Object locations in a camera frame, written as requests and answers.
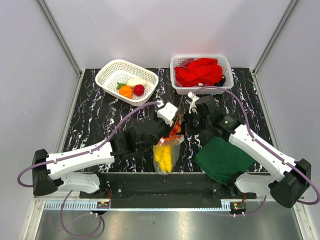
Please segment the red fake strawberry bunch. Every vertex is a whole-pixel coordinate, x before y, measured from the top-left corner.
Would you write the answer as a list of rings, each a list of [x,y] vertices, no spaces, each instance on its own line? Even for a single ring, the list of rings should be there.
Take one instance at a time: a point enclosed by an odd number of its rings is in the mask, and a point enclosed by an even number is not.
[[[169,137],[166,139],[167,141],[171,142],[171,143],[175,143],[178,144],[182,141],[182,135],[180,135],[179,133],[181,132],[182,128],[181,128],[181,124],[178,122],[174,125],[174,127],[172,128]]]

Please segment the pale cream fake food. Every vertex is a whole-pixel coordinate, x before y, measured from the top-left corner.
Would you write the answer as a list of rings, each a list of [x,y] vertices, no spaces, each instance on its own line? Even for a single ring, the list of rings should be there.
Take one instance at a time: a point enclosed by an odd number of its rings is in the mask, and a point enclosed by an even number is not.
[[[142,78],[132,78],[126,81],[126,83],[117,83],[117,89],[119,90],[120,88],[122,88],[123,86],[129,86],[130,88],[134,88],[137,85],[142,85],[142,86],[146,86],[147,85],[147,81],[142,79]]]

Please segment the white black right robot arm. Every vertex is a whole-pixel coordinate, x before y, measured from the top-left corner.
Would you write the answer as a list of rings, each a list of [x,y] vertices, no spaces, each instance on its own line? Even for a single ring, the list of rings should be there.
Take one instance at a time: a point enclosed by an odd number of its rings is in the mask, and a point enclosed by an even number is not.
[[[222,113],[210,96],[198,97],[192,92],[189,112],[182,128],[188,135],[211,132],[241,152],[248,154],[267,171],[267,175],[243,170],[234,174],[235,181],[227,185],[228,195],[239,198],[244,193],[271,196],[285,208],[292,208],[311,186],[311,164],[285,155],[254,133],[244,120],[231,113]]]

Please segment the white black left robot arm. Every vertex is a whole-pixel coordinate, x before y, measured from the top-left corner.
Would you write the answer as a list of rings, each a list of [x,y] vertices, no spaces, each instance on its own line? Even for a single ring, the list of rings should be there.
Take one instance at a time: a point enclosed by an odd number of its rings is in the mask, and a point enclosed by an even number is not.
[[[116,133],[111,139],[63,153],[48,153],[39,149],[34,153],[32,165],[33,195],[42,197],[58,189],[81,191],[103,198],[108,186],[94,174],[80,173],[80,169],[116,162],[137,160],[143,151],[157,145],[162,137],[170,135],[172,123],[162,119],[145,120]]]

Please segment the red fake apple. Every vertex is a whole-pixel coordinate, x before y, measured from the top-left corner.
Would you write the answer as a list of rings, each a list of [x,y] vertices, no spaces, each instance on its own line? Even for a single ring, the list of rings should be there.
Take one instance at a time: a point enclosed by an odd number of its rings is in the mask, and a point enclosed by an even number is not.
[[[142,84],[138,84],[136,86],[134,86],[133,88],[133,93],[136,96],[142,96],[145,92],[145,87]]]

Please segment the clear zip top bag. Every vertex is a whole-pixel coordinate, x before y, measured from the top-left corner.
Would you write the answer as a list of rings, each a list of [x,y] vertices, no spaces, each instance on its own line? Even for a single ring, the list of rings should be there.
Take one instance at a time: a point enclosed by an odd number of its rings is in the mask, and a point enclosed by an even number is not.
[[[155,171],[167,175],[173,171],[180,155],[181,143],[185,140],[182,131],[183,115],[178,114],[170,130],[169,137],[162,137],[153,147],[153,165]]]

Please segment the orange fake fruit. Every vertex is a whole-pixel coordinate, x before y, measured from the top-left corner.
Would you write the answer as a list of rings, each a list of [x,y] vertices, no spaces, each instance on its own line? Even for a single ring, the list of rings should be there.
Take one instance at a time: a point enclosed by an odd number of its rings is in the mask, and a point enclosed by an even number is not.
[[[130,86],[128,85],[124,85],[122,86],[119,90],[118,90],[118,93],[125,97],[125,98],[128,98],[128,99],[131,99],[132,96],[133,96],[133,90]]]

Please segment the yellow fake banana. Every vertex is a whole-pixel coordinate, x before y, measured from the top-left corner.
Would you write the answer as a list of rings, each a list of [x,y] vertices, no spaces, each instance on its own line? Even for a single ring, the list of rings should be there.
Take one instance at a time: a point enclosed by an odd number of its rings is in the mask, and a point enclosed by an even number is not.
[[[170,145],[156,145],[154,147],[154,159],[162,172],[172,172],[173,163]]]

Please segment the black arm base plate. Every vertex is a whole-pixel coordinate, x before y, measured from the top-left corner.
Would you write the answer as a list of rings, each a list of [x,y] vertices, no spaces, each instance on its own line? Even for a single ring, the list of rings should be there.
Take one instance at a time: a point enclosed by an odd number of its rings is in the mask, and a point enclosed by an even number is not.
[[[204,173],[128,173],[98,174],[99,190],[81,191],[81,199],[111,198],[111,209],[204,210],[222,208],[223,200],[254,200],[255,193],[241,193],[233,185],[222,185]]]

